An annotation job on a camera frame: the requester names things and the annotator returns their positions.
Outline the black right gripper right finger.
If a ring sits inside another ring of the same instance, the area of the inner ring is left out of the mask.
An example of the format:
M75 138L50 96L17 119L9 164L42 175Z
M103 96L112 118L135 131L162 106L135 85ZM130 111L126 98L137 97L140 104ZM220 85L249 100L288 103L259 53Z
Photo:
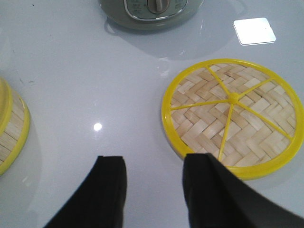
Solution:
M192 228L302 228L300 216L247 186L212 154L187 154L183 192Z

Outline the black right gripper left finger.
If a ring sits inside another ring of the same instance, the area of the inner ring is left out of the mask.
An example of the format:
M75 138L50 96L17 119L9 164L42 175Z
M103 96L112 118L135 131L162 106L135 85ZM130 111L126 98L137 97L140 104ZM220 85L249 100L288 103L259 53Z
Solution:
M127 190L122 156L99 156L47 228L121 228Z

